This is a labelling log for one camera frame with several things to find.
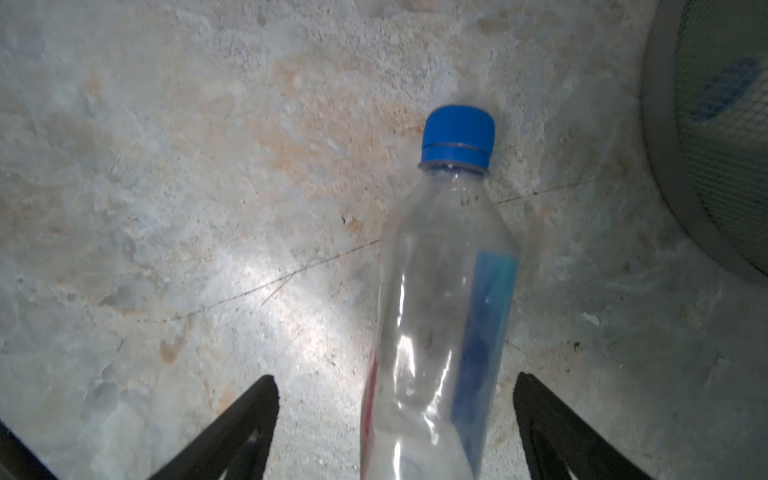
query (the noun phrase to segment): bottle label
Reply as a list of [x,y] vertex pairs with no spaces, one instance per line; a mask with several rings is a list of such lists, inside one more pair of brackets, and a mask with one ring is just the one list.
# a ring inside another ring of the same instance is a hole
[[480,252],[475,261],[472,295],[451,420],[458,430],[475,478],[480,473],[485,428],[502,360],[518,259]]

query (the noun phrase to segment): concrete floor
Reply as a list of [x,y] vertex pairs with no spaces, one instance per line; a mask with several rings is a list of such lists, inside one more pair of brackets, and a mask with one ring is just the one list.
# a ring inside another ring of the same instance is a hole
[[0,418],[62,479],[142,479],[272,373],[268,478],[358,478],[382,221],[467,101],[524,252],[483,478],[528,477],[520,371],[655,478],[764,476],[768,291],[650,174],[653,13],[0,0]]

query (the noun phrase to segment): mesh basket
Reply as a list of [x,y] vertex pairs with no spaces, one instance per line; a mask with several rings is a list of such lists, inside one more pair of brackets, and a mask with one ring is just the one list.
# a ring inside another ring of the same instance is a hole
[[768,273],[768,2],[687,2],[674,115],[703,208],[723,237]]

